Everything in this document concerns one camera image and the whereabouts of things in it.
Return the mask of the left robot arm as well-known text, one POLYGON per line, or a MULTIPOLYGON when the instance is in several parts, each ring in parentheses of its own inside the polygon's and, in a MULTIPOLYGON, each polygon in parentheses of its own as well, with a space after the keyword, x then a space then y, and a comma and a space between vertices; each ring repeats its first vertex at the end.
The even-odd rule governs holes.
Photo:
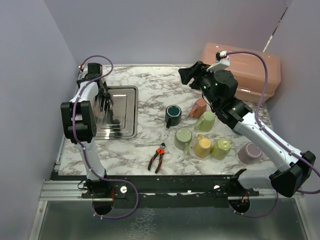
POLYGON ((106 102, 108 107, 113 101, 108 92, 103 67, 99 63, 88 63, 87 73, 77 80, 78 91, 68 102, 60 105, 63 132, 79 150, 86 169, 84 185, 80 189, 89 197, 114 198, 114 190, 106 181, 107 173, 97 152, 95 137, 97 122, 93 105, 96 99, 106 102))

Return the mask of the dark teal mug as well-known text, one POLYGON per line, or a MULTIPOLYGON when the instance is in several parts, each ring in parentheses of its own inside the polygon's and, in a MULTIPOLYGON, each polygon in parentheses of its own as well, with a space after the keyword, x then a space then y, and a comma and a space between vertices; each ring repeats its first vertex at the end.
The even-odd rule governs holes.
POLYGON ((182 116, 182 110, 178 105, 169 105, 165 110, 165 123, 166 128, 174 127, 180 124, 182 116))

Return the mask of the pink terracotta mug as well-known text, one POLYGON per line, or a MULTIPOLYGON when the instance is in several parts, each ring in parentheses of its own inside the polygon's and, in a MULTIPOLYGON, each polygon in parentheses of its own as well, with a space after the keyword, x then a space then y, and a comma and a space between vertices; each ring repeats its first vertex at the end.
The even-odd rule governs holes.
POLYGON ((207 103, 204 99, 199 98, 195 101, 193 107, 191 108, 188 117, 199 119, 204 112, 207 111, 207 103))

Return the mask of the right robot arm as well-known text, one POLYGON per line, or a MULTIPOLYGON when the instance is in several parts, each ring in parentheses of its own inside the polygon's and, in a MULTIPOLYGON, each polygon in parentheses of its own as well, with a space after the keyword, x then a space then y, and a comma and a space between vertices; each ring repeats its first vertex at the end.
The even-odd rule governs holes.
POLYGON ((234 175, 229 189, 240 196, 248 189, 274 189, 284 197, 292 197, 311 175, 316 157, 302 152, 276 135, 253 110, 236 98, 238 82, 229 70, 209 72, 208 65, 197 61, 178 70, 181 83, 202 91, 217 118, 233 131, 245 136, 273 162, 265 170, 242 169, 234 175))

